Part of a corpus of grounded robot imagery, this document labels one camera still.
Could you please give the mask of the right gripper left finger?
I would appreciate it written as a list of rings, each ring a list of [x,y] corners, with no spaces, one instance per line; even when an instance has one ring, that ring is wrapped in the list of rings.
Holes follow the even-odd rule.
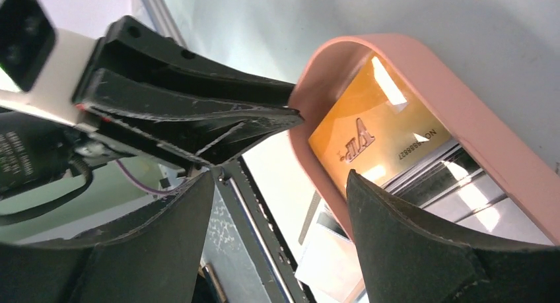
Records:
[[[204,172],[78,237],[2,244],[1,301],[190,302],[214,186]]]

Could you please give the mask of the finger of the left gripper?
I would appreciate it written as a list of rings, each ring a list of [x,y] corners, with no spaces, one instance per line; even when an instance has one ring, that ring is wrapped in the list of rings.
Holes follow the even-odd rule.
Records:
[[[98,40],[95,68],[182,94],[285,106],[293,83],[233,69],[161,36],[131,16],[113,22]]]
[[[83,79],[73,101],[100,118],[104,139],[177,166],[222,166],[303,122],[291,108],[181,94],[109,69]]]

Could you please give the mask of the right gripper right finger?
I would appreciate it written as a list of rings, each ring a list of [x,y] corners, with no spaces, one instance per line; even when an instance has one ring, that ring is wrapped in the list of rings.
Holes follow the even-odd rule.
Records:
[[[559,248],[442,219],[352,170],[347,202],[371,302],[558,302]]]

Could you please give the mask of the grey card holder wallet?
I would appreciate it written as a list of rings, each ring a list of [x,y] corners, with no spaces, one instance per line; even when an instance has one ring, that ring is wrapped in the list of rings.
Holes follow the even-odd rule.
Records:
[[[298,238],[295,277],[317,302],[368,302],[357,251],[316,192]]]

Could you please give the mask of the pink oval tray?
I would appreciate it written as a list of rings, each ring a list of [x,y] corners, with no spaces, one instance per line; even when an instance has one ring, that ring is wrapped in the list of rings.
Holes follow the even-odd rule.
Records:
[[[396,70],[497,185],[558,244],[559,176],[427,46],[403,34],[327,41],[314,52],[288,101],[304,120],[289,131],[294,154],[346,234],[353,235],[347,202],[312,152],[308,138],[372,52]]]

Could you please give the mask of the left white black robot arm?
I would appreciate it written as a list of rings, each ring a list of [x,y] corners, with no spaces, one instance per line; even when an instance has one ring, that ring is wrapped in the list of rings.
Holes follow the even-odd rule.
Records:
[[[131,16],[92,39],[38,14],[1,19],[1,68],[20,88],[1,93],[1,198],[66,174],[83,186],[1,215],[10,225],[84,192],[94,169],[143,156],[172,168],[216,168],[302,123],[292,85],[195,54]]]

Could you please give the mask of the yellow credit card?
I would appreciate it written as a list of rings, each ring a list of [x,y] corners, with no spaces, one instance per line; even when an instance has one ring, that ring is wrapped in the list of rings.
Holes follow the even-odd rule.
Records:
[[[355,170],[382,186],[451,134],[377,53],[372,53],[308,139],[341,194]]]

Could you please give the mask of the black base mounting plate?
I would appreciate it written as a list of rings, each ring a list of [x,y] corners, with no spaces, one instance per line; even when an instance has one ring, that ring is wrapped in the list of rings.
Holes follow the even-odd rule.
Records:
[[[211,171],[215,192],[201,264],[223,302],[315,302],[242,158]]]

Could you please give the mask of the aluminium frame rail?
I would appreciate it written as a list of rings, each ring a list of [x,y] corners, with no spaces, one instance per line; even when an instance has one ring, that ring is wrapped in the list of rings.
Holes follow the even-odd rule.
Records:
[[[140,0],[146,8],[155,30],[162,36],[172,38],[178,45],[186,48],[187,43],[180,32],[164,0]]]

